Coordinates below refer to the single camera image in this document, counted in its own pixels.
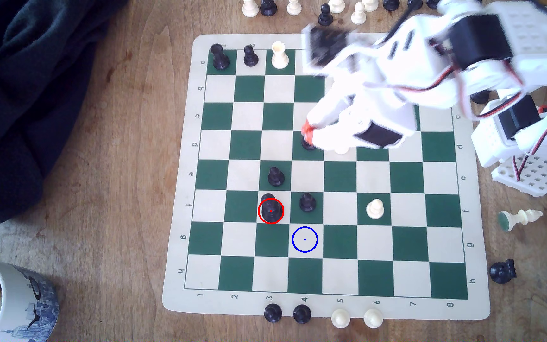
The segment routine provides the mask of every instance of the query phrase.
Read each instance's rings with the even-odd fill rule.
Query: wood grain
[[[297,33],[320,3],[287,1],[278,14],[245,18],[231,0],[131,0],[111,20],[73,134],[48,177],[44,198],[0,225],[0,260],[51,277],[61,313],[51,341],[547,341],[547,196],[532,198],[479,168],[487,262],[513,258],[518,278],[490,282],[492,312],[482,321],[329,320],[300,326],[262,317],[189,315],[165,310],[162,284],[176,187],[193,39],[201,34]],[[355,0],[336,15],[349,20]],[[406,8],[367,13],[360,32],[385,32]],[[433,13],[423,7],[420,12]],[[497,212],[539,209],[544,216],[510,233]]]

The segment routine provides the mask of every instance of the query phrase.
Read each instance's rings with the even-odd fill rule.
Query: black cloth
[[[36,204],[126,0],[0,0],[0,223]]]

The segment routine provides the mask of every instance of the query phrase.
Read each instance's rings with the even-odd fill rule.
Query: white mug
[[[50,280],[30,269],[0,262],[0,342],[45,342],[59,309]]]

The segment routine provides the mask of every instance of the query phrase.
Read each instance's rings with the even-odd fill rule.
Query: chessboard
[[[382,34],[367,34],[377,38]],[[290,63],[271,64],[282,41]],[[213,67],[219,43],[230,65]],[[259,57],[243,62],[246,45]],[[397,149],[339,155],[301,146],[301,125],[331,86],[308,74],[300,34],[201,35],[194,40],[163,284],[177,312],[480,320],[488,273],[472,122],[416,106],[418,131]],[[285,182],[269,184],[270,167]],[[316,199],[300,209],[302,193]],[[258,215],[270,193],[279,222]],[[375,198],[381,218],[367,215]]]

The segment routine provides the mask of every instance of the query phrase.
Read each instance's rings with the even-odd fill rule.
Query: black chess piece
[[[255,51],[252,49],[252,46],[244,46],[244,64],[246,66],[255,66],[259,63],[259,56],[256,55]]]
[[[292,317],[299,324],[308,323],[311,320],[311,310],[307,305],[299,304],[292,312]]]
[[[322,12],[318,16],[318,23],[322,26],[329,26],[332,24],[332,14],[330,13],[330,6],[328,4],[322,4],[320,6],[320,11]]]
[[[496,262],[489,269],[491,279],[497,284],[505,284],[516,278],[516,269],[514,268],[514,260],[508,259],[506,262]]]
[[[489,95],[491,91],[490,90],[483,90],[479,92],[475,92],[474,94],[470,95],[470,99],[475,103],[479,105],[484,105],[487,102],[489,102]]]
[[[265,319],[270,323],[277,323],[282,319],[282,308],[274,303],[268,304],[263,311]]]
[[[271,186],[280,186],[284,183],[284,174],[280,171],[279,168],[272,166],[269,168],[269,175],[267,176],[267,181]]]
[[[301,195],[301,199],[299,199],[299,207],[304,212],[313,211],[315,209],[315,198],[311,193],[306,192]]]
[[[264,16],[272,16],[278,11],[278,5],[274,0],[262,0],[261,2],[261,14]]]
[[[384,9],[389,12],[394,12],[400,7],[400,0],[384,0]]]
[[[229,57],[225,55],[225,52],[223,51],[222,45],[212,44],[210,52],[212,52],[212,65],[215,69],[225,70],[231,64]]]

